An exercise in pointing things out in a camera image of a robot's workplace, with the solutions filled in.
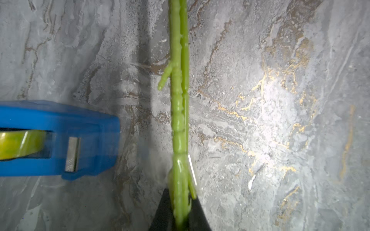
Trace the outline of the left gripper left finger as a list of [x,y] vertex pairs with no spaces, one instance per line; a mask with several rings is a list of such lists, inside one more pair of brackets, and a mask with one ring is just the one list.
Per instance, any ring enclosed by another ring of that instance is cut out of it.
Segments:
[[170,198],[170,191],[165,188],[161,196],[160,203],[156,210],[154,219],[149,227],[149,231],[172,231],[173,212]]

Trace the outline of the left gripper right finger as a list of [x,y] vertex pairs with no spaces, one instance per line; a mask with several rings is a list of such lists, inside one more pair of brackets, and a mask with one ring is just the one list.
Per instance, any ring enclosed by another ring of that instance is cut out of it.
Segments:
[[190,231],[212,231],[199,199],[192,199],[191,211],[188,215],[188,227]]

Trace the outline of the pink flower bouquet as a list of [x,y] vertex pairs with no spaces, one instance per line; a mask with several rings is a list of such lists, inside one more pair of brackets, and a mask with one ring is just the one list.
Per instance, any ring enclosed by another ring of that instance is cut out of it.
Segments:
[[164,69],[158,90],[171,80],[172,169],[169,191],[178,231],[187,231],[192,199],[197,198],[190,171],[189,132],[189,41],[186,1],[169,1],[170,60]]

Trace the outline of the blue tape dispenser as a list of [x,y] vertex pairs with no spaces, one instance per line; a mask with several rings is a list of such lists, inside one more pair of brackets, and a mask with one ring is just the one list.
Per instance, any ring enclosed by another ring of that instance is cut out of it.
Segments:
[[1,102],[1,176],[73,181],[115,165],[116,116],[51,101]]

